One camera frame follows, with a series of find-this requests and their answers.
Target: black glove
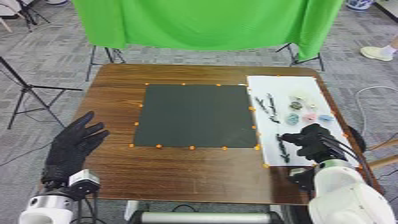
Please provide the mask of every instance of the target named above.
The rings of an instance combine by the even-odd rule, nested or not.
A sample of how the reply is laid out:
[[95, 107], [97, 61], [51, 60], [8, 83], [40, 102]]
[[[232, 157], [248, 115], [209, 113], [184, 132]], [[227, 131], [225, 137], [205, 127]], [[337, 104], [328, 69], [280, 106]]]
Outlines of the black glove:
[[42, 170], [42, 183], [67, 183], [69, 176], [83, 168], [85, 157], [108, 136], [108, 131], [101, 131], [104, 127], [101, 122], [85, 128], [92, 117], [93, 112], [90, 111], [70, 123], [53, 139]]

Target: tripod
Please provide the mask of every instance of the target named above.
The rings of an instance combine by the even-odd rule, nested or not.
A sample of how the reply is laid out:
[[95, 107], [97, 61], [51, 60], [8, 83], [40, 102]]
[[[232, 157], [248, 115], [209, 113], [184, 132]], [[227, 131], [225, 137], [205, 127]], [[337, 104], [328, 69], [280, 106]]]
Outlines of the tripod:
[[28, 6], [26, 3], [21, 0], [15, 0], [15, 1], [17, 1], [17, 4], [19, 4], [19, 7], [21, 7], [21, 14], [24, 16], [28, 32], [31, 32], [30, 24], [35, 26], [37, 22], [33, 20], [33, 16], [31, 16], [28, 10], [31, 10], [35, 16], [40, 17], [40, 19], [46, 21], [46, 23], [49, 23], [49, 21], [47, 21], [46, 17], [38, 14], [38, 12], [31, 9], [31, 6]]
[[[54, 101], [56, 101], [56, 99], [58, 99], [58, 97], [60, 97], [60, 95], [63, 94], [63, 92], [65, 92], [67, 90], [70, 90], [70, 91], [83, 91], [83, 90], [81, 90], [81, 89], [74, 89], [74, 88], [61, 88], [61, 87], [51, 87], [51, 86], [35, 86], [35, 85], [30, 85], [30, 84], [24, 82], [24, 80], [21, 79], [21, 76], [17, 75], [17, 73], [15, 73], [15, 71], [14, 71], [14, 69], [12, 69], [10, 65], [8, 65], [8, 63], [6, 63], [5, 59], [3, 59], [3, 57], [0, 57], [0, 63], [3, 64], [3, 67], [5, 67], [5, 69], [8, 70], [12, 76], [14, 76], [14, 78], [15, 78], [15, 80], [17, 80], [17, 85], [21, 86], [21, 94], [19, 94], [19, 98], [17, 98], [17, 102], [15, 102], [15, 108], [14, 108], [14, 112], [12, 112], [12, 116], [10, 116], [10, 121], [8, 121], [8, 127], [6, 127], [6, 129], [10, 129], [10, 127], [12, 127], [12, 123], [14, 123], [14, 119], [15, 119], [15, 115], [17, 115], [17, 114], [22, 114], [22, 113], [28, 113], [28, 112], [33, 112], [33, 111], [40, 111], [40, 110], [46, 110], [46, 111], [47, 111], [49, 115], [53, 116], [54, 121], [56, 121], [58, 124], [60, 124], [60, 126], [65, 127], [63, 124], [61, 124], [61, 122], [60, 122], [60, 120], [58, 120], [58, 118], [56, 118], [56, 115], [54, 115], [53, 112], [51, 112], [49, 107], [51, 107], [51, 105], [53, 105], [53, 103], [54, 103]], [[54, 96], [54, 98], [53, 98], [53, 100], [51, 100], [51, 102], [49, 102], [47, 104], [44, 103], [44, 101], [42, 101], [42, 99], [40, 99], [37, 93], [33, 92], [33, 89], [54, 89], [54, 90], [60, 90], [56, 96]], [[37, 102], [38, 102], [38, 104], [40, 104], [42, 107], [40, 107], [40, 108], [35, 108], [35, 109], [31, 109], [31, 110], [19, 111], [21, 101], [22, 101], [22, 97], [24, 97], [24, 94], [26, 94], [26, 93], [30, 94], [30, 96], [31, 96], [33, 99], [37, 100]]]

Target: blue object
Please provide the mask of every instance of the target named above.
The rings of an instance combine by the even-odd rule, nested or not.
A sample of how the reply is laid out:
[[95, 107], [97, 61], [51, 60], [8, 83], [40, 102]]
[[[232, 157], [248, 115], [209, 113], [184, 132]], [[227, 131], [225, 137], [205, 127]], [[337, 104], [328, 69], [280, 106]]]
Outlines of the blue object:
[[317, 118], [321, 121], [333, 121], [333, 117], [330, 115], [319, 115]]
[[291, 113], [289, 116], [285, 117], [285, 124], [296, 125], [296, 123], [298, 123], [298, 115]]

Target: white paper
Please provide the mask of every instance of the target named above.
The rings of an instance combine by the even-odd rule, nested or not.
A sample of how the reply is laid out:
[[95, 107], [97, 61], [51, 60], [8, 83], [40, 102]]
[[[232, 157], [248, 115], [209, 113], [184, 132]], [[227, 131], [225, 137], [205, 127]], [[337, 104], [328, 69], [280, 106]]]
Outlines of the white paper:
[[[305, 157], [296, 156], [296, 150], [300, 149], [298, 146], [294, 146], [291, 143], [284, 142], [285, 151], [289, 154], [289, 163], [284, 162], [284, 159], [280, 157], [280, 149], [278, 149], [278, 142], [275, 140], [275, 134], [280, 135], [284, 133], [300, 133], [301, 128], [310, 124], [303, 121], [301, 116], [307, 113], [316, 113], [316, 121], [330, 131], [332, 136], [335, 139], [349, 146], [348, 140], [344, 138], [342, 129], [337, 123], [337, 119], [333, 117], [330, 107], [326, 104], [324, 97], [321, 95], [319, 87], [316, 84], [316, 80], [312, 77], [275, 77], [275, 76], [248, 76], [248, 95], [250, 95], [250, 103], [253, 106], [253, 119], [255, 119], [255, 126], [257, 126], [257, 132], [259, 132], [259, 144], [262, 148], [262, 157], [264, 157], [264, 164], [269, 166], [310, 166], [314, 164], [314, 161], [308, 161]], [[273, 123], [269, 121], [269, 116], [264, 113], [260, 106], [253, 100], [253, 97], [262, 99], [266, 109], [271, 113], [271, 110], [268, 108], [269, 101], [268, 101], [268, 93], [273, 97], [273, 103], [275, 103], [275, 109], [276, 109], [276, 119], [280, 121], [280, 124]], [[301, 95], [305, 100], [303, 102], [303, 108], [298, 111], [292, 111], [289, 108], [289, 104], [292, 102], [291, 96]], [[316, 110], [312, 111], [308, 107], [305, 107], [305, 104], [314, 103]], [[294, 113], [298, 115], [298, 124], [287, 125], [285, 124], [285, 117], [289, 113]], [[333, 117], [333, 121], [319, 121], [317, 116], [328, 115]], [[356, 161], [349, 158], [346, 155], [348, 162], [353, 166], [358, 165]]]

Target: pink object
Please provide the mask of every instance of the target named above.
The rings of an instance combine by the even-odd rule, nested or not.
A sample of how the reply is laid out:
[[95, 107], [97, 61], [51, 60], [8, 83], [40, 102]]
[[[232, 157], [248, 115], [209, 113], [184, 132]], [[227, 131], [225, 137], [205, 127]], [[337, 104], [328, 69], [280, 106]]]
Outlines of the pink object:
[[316, 114], [314, 113], [308, 113], [301, 116], [301, 119], [305, 122], [312, 123], [314, 120], [316, 120]]

